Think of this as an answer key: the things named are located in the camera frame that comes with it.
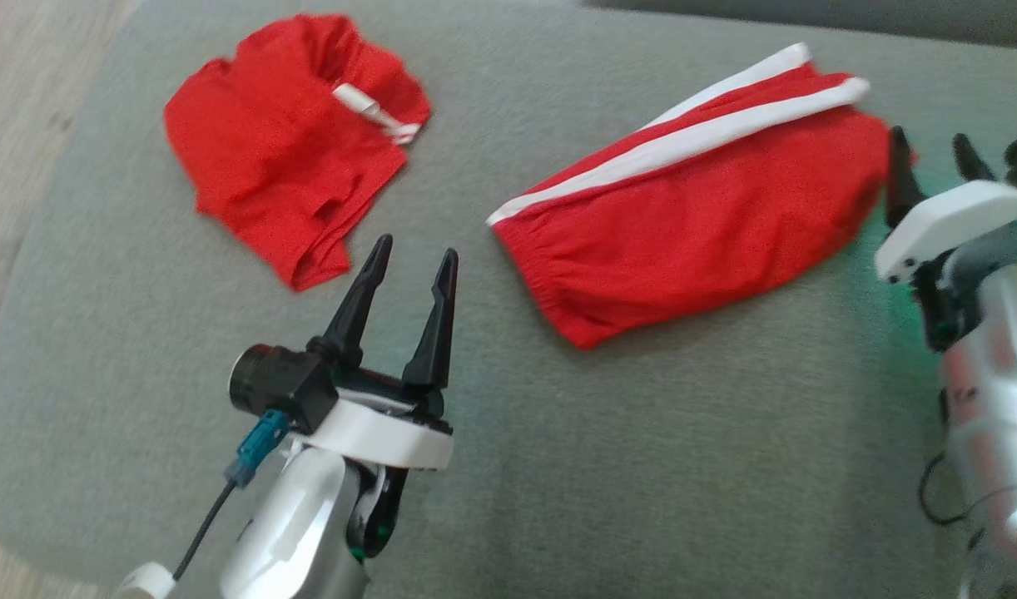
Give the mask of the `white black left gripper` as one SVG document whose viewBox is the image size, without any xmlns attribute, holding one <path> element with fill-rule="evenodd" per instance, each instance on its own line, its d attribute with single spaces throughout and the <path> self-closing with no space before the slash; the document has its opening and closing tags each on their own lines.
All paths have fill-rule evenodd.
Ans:
<svg viewBox="0 0 1017 599">
<path fill-rule="evenodd" d="M 381 235 L 341 300 L 330 326 L 308 341 L 307 352 L 355 370 L 363 361 L 361 340 L 373 296 L 383 283 L 392 235 Z M 345 458 L 360 477 L 359 497 L 346 521 L 346 546 L 356 560 L 383 552 L 397 527 L 407 475 L 447 469 L 453 429 L 441 418 L 448 386 L 459 255 L 447 249 L 431 288 L 434 303 L 402 382 L 418 399 L 392 399 L 368 382 L 338 387 L 330 414 L 313 433 L 296 436 L 296 451 L 330 451 Z"/>
</svg>

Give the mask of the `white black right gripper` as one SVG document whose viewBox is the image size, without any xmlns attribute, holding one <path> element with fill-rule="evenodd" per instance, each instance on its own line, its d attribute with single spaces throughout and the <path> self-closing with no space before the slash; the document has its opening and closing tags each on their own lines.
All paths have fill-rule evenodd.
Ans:
<svg viewBox="0 0 1017 599">
<path fill-rule="evenodd" d="M 901 126 L 888 136 L 886 227 L 875 254 L 878 280 L 909 285 L 928 349 L 945 352 L 981 322 L 980 287 L 1017 265 L 1017 187 L 995 173 L 964 133 L 951 151 L 964 185 L 928 198 L 915 177 L 913 151 Z"/>
</svg>

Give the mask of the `red basketball jersey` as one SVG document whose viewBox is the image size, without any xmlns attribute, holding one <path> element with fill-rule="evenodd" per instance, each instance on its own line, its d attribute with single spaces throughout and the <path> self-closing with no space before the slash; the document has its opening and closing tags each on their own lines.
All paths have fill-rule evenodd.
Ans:
<svg viewBox="0 0 1017 599">
<path fill-rule="evenodd" d="M 351 269 L 346 236 L 432 112 L 401 58 L 348 16 L 300 14 L 189 76 L 165 128 L 196 211 L 301 292 Z"/>
</svg>

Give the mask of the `red shorts with white stripe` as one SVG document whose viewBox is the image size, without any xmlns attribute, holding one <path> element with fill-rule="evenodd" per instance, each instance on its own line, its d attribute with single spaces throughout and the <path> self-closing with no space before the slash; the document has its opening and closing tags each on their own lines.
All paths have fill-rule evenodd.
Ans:
<svg viewBox="0 0 1017 599">
<path fill-rule="evenodd" d="M 862 231 L 886 181 L 871 84 L 794 44 L 702 89 L 487 217 L 578 349 L 743 302 Z"/>
</svg>

